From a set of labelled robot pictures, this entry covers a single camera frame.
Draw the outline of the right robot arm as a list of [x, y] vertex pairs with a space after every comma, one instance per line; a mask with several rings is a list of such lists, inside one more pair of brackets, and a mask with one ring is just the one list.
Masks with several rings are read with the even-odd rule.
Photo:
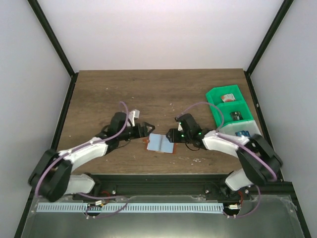
[[218, 129], [201, 128], [191, 114], [176, 117], [175, 121], [178, 128], [171, 128], [166, 134], [169, 142], [192, 144], [198, 149], [218, 151], [239, 160], [242, 168], [229, 173], [218, 185], [222, 196], [230, 198], [242, 188], [265, 186], [278, 180], [277, 173], [283, 162], [260, 134], [232, 136]]

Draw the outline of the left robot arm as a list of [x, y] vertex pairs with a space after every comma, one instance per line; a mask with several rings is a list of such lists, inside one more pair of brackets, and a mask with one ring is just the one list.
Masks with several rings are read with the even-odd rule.
[[95, 180], [88, 174], [73, 175], [72, 172], [117, 149], [121, 141], [148, 137], [155, 126], [147, 122], [136, 123], [139, 114], [138, 110], [128, 114], [117, 112], [110, 124], [89, 141], [67, 150], [45, 151], [28, 179], [35, 195], [56, 202], [64, 195], [90, 193], [96, 185]]

